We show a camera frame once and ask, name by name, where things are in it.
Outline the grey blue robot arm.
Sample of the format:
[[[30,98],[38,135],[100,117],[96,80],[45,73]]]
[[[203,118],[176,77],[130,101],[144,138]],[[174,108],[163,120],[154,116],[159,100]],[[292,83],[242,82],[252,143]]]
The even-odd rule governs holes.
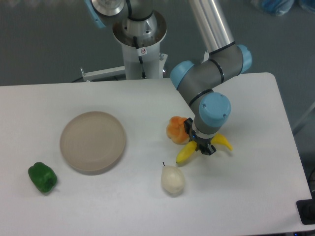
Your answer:
[[[124,66],[107,69],[104,74],[125,74],[128,80],[163,76],[160,43],[167,25],[152,1],[88,0],[86,5],[100,28],[112,27],[122,47]],[[171,71],[170,79],[195,115],[184,122],[189,141],[196,144],[195,150],[211,155],[216,150],[215,135],[231,111],[228,98],[213,89],[248,70],[252,56],[247,47],[235,44],[218,1],[191,0],[189,5],[208,56],[199,65],[181,62]]]

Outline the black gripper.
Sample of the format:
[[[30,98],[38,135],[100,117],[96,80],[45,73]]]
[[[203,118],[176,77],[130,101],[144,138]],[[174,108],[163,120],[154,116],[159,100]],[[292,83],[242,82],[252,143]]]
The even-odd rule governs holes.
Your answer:
[[[189,136],[189,142],[194,141],[202,154],[212,155],[217,151],[216,148],[211,144],[211,140],[217,134],[216,132],[212,134],[202,133],[197,129],[192,118],[188,118],[184,121],[184,130]]]

